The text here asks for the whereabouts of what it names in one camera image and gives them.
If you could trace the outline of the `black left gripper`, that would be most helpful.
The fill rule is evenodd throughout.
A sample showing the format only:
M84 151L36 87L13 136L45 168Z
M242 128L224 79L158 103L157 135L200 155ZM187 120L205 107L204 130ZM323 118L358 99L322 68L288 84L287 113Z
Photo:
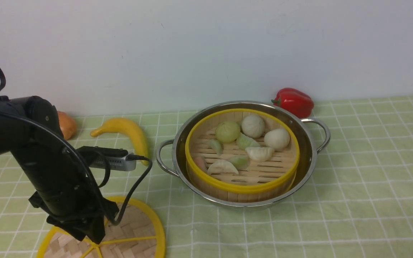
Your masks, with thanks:
M90 239L100 244L105 238L105 217L114 217L119 207L114 201L100 200L89 188L77 184L53 183L45 189L36 189L28 199L35 209L48 214L46 222L76 240Z

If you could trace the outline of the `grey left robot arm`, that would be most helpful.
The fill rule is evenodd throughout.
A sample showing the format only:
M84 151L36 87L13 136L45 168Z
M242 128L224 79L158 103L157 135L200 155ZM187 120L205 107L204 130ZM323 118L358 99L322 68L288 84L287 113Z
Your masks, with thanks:
M105 237L105 217L119 207L99 191L85 159L60 130L56 108L32 96L0 100L0 154L10 152L35 192L28 199L48 214L47 223L75 239L99 244Z

